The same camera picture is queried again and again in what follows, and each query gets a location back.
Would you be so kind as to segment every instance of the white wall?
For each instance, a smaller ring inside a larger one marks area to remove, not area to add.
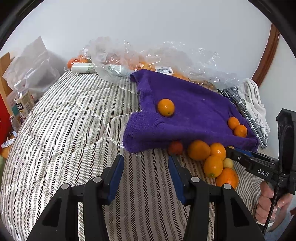
[[[269,20],[247,0],[45,0],[16,28],[0,54],[15,55],[39,35],[57,63],[77,56],[99,36],[140,43],[164,41],[220,55],[218,69],[252,77],[264,51]]]
[[[279,45],[271,67],[259,88],[266,108],[269,154],[278,158],[279,140],[276,117],[282,108],[296,111],[296,58],[286,41],[280,36]]]

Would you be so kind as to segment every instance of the quilted bedding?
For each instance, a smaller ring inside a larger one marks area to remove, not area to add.
[[[122,145],[129,115],[141,111],[135,83],[115,85],[95,74],[64,73],[49,88],[21,127],[9,154],[1,187],[1,217],[15,240],[26,240],[41,212],[63,184],[86,183],[125,159],[115,200],[104,207],[110,240],[182,240],[189,207],[177,199],[165,150],[132,154]],[[179,158],[192,175],[205,177],[200,162]],[[254,214],[261,179],[235,164],[237,192]],[[83,207],[78,208],[84,240]],[[208,240],[213,240],[210,204]]]

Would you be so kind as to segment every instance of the purple cloth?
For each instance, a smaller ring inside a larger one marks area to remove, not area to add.
[[[207,144],[219,142],[257,151],[258,141],[247,120],[224,96],[197,84],[169,75],[140,70],[131,74],[138,84],[141,112],[133,113],[123,135],[124,147],[132,153],[153,148],[167,148],[173,140],[181,140],[185,148],[193,140]],[[157,111],[161,99],[170,99],[175,105],[171,117]],[[246,138],[234,136],[228,127],[230,117],[236,117],[248,129]]]

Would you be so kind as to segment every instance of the metal screw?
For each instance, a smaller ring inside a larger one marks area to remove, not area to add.
[[[95,183],[99,183],[100,181],[102,181],[102,179],[100,177],[95,177],[94,178],[94,182]]]
[[[227,189],[227,190],[230,190],[231,189],[231,185],[229,183],[225,183],[224,184],[224,188]]]
[[[198,183],[200,179],[198,177],[192,177],[191,181],[193,181],[194,183]]]
[[[69,187],[68,183],[64,183],[61,185],[61,189],[66,190]]]

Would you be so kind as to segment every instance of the white bottle cap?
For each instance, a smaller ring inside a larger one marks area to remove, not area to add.
[[[15,90],[18,91],[18,90],[20,90],[24,86],[25,85],[22,83],[22,81],[19,80],[18,82],[15,83]]]

